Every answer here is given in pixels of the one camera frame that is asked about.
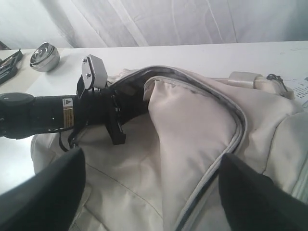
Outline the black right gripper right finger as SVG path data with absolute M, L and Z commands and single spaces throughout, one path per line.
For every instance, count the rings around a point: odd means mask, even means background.
M 225 154 L 219 166 L 219 195 L 233 231 L 306 231 L 308 206 L 240 158 Z

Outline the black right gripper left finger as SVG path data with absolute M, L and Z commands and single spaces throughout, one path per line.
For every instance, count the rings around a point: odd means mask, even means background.
M 85 187 L 85 156 L 74 148 L 0 196 L 2 231 L 67 231 Z

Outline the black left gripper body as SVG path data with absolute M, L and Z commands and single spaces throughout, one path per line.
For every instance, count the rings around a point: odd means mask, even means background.
M 82 129 L 95 125 L 106 127 L 113 145 L 124 144 L 126 134 L 122 125 L 148 112 L 143 94 L 143 90 L 133 94 L 120 90 L 89 90 L 81 97 L 75 96 L 72 144 L 77 143 Z

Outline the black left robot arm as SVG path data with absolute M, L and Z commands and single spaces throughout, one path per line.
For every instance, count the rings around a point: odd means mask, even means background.
M 132 95 L 120 91 L 86 90 L 81 96 L 39 96 L 11 92 L 0 96 L 0 135 L 24 139 L 36 134 L 71 130 L 68 147 L 87 126 L 105 125 L 114 145 L 124 144 L 122 125 L 147 113 L 143 91 Z

